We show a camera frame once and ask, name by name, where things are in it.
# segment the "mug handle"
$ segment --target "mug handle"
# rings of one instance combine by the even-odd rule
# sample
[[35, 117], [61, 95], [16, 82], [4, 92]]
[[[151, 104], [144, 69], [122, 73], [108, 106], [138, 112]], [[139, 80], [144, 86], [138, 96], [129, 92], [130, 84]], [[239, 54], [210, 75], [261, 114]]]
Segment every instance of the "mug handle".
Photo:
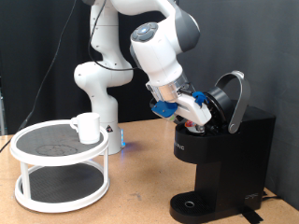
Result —
[[75, 129], [76, 132], [78, 133], [78, 127], [75, 126], [74, 124], [77, 124], [77, 125], [78, 125], [78, 120], [77, 120], [77, 118], [72, 118], [72, 119], [70, 120], [69, 125], [71, 126], [72, 129]]

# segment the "wooden table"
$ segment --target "wooden table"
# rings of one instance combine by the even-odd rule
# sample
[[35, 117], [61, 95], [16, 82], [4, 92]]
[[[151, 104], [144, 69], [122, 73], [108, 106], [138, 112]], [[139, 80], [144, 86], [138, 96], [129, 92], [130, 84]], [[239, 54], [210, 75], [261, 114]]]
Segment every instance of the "wooden table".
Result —
[[[32, 212], [16, 202], [14, 189], [21, 169], [7, 147], [0, 154], [0, 223], [177, 223], [169, 215], [169, 201], [193, 190], [196, 166], [174, 156], [175, 126], [162, 119], [120, 124], [126, 148], [109, 156], [107, 194], [86, 208], [64, 214]], [[0, 146], [9, 138], [2, 136]], [[94, 160], [102, 163], [103, 157]], [[299, 223], [298, 211], [282, 200], [263, 202], [257, 213], [264, 224]], [[210, 223], [249, 224], [241, 215]]]

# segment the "drip tray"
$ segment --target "drip tray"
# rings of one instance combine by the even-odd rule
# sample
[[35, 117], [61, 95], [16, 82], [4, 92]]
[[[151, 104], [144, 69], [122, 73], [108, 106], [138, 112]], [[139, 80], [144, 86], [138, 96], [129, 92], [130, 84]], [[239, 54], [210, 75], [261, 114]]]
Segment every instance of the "drip tray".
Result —
[[29, 179], [31, 199], [41, 203], [73, 202], [95, 193], [104, 183], [101, 171], [84, 163], [43, 167], [29, 174]]
[[178, 194], [170, 201], [170, 215], [179, 222], [198, 224], [213, 220], [215, 210], [197, 192]]

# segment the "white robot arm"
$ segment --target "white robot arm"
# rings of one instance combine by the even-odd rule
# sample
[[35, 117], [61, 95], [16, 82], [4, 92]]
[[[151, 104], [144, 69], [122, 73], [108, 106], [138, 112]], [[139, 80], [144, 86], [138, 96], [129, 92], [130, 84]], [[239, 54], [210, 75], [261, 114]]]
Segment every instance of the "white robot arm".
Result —
[[[91, 31], [95, 19], [102, 8], [104, 0], [85, 1], [92, 6]], [[118, 11], [110, 0], [101, 13], [95, 25], [92, 47], [102, 53], [103, 61], [98, 62], [112, 69], [128, 69], [132, 66], [125, 61], [121, 54], [119, 44], [119, 18]], [[118, 126], [118, 102], [107, 94], [108, 87], [117, 87], [129, 83], [133, 78], [133, 71], [112, 71], [98, 66], [94, 62], [77, 66], [74, 74], [77, 85], [88, 94], [92, 111], [101, 117], [101, 126], [109, 134], [109, 155], [121, 150], [121, 129]]]
[[[139, 68], [149, 76], [148, 89], [157, 102], [172, 103], [176, 110], [171, 117], [154, 111], [162, 118], [174, 120], [177, 115], [204, 126], [211, 114], [205, 104], [197, 104], [193, 96], [182, 90], [188, 88], [188, 79], [177, 61], [177, 55], [193, 49], [199, 39], [196, 21], [181, 10], [174, 0], [83, 0], [92, 6], [91, 30], [96, 25], [92, 46], [103, 55], [99, 62], [111, 69], [128, 69], [119, 47], [118, 11], [125, 15], [137, 15], [148, 11], [161, 11], [166, 19], [149, 22], [137, 28], [131, 35], [131, 54]], [[96, 18], [105, 4], [99, 20]], [[118, 127], [117, 101], [107, 95], [107, 87], [126, 84], [133, 77], [132, 71], [111, 71], [96, 63], [84, 63], [75, 71], [76, 83], [85, 90], [92, 102], [93, 112], [101, 116], [101, 126], [111, 127], [109, 154], [121, 150], [121, 130]]]
[[149, 22], [133, 31], [131, 53], [139, 68], [149, 76], [148, 89], [157, 101], [176, 103], [175, 115], [204, 126], [211, 114], [206, 104], [180, 90], [188, 87], [188, 79], [177, 61], [181, 52], [193, 49], [199, 39], [194, 18], [181, 10], [174, 0], [111, 0], [113, 6], [126, 15], [161, 11], [166, 19]]

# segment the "gray wall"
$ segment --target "gray wall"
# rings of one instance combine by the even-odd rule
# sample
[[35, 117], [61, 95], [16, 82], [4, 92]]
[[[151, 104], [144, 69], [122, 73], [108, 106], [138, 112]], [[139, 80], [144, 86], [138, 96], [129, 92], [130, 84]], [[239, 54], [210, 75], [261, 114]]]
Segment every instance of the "gray wall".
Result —
[[[299, 1], [181, 0], [201, 28], [196, 49], [179, 55], [206, 91], [225, 73], [245, 73], [250, 104], [277, 116], [266, 186], [299, 209]], [[232, 83], [229, 90], [237, 92]]]

